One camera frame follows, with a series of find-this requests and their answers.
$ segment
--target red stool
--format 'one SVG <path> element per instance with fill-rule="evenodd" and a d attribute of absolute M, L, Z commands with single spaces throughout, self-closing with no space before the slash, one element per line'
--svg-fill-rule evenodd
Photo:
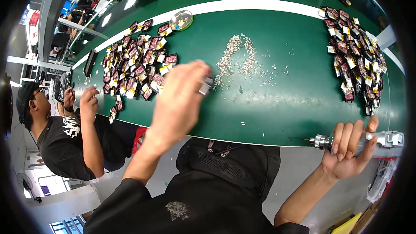
<path fill-rule="evenodd" d="M 147 130 L 147 127 L 138 127 L 136 130 L 136 136 L 134 137 L 132 154 L 135 154 L 143 143 L 143 137 Z"/>

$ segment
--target red sign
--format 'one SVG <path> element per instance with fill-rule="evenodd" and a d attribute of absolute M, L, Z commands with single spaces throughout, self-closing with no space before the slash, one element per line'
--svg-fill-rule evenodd
<path fill-rule="evenodd" d="M 39 14 L 40 14 L 40 11 L 39 10 L 36 10 L 32 14 L 32 16 L 30 17 L 30 20 L 29 20 L 29 25 L 30 26 L 36 26 L 37 21 L 39 20 Z"/>

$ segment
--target wristwatch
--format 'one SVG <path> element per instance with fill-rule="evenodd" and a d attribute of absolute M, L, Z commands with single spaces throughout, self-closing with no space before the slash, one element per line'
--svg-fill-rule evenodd
<path fill-rule="evenodd" d="M 71 107 L 65 107 L 64 106 L 64 109 L 68 112 L 74 112 L 74 106 L 71 106 Z"/>

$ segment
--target hand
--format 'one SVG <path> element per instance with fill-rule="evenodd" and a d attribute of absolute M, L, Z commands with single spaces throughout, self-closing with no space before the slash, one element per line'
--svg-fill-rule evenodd
<path fill-rule="evenodd" d="M 356 158 L 352 157 L 357 150 L 358 141 L 365 132 L 375 133 L 379 125 L 377 116 L 372 116 L 366 129 L 364 122 L 357 120 L 352 122 L 339 122 L 334 127 L 334 140 L 330 154 L 325 150 L 322 158 L 322 168 L 335 179 L 342 179 L 359 174 L 368 164 L 373 156 L 373 151 L 377 143 L 377 137 L 372 138 L 365 147 L 364 151 Z"/>
<path fill-rule="evenodd" d="M 64 93 L 64 107 L 69 108 L 74 105 L 75 91 L 73 88 L 67 88 Z"/>
<path fill-rule="evenodd" d="M 72 32 L 70 34 L 70 38 L 75 38 L 76 36 L 76 29 L 72 29 Z"/>
<path fill-rule="evenodd" d="M 80 99 L 81 123 L 93 124 L 98 109 L 98 100 L 95 95 L 99 92 L 97 87 L 86 88 Z"/>
<path fill-rule="evenodd" d="M 145 139 L 152 139 L 158 155 L 166 152 L 195 126 L 204 97 L 198 91 L 210 72 L 211 68 L 204 61 L 197 60 L 180 64 L 168 73 Z"/>
<path fill-rule="evenodd" d="M 58 110 L 59 116 L 61 116 L 61 117 L 65 116 L 64 115 L 64 104 L 62 102 L 58 101 L 56 103 L 56 109 Z"/>

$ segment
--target round metal dish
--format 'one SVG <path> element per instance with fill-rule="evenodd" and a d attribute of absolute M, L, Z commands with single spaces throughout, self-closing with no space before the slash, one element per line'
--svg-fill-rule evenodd
<path fill-rule="evenodd" d="M 176 13 L 169 21 L 169 26 L 173 31 L 183 31 L 193 22 L 193 15 L 188 10 L 182 10 Z"/>

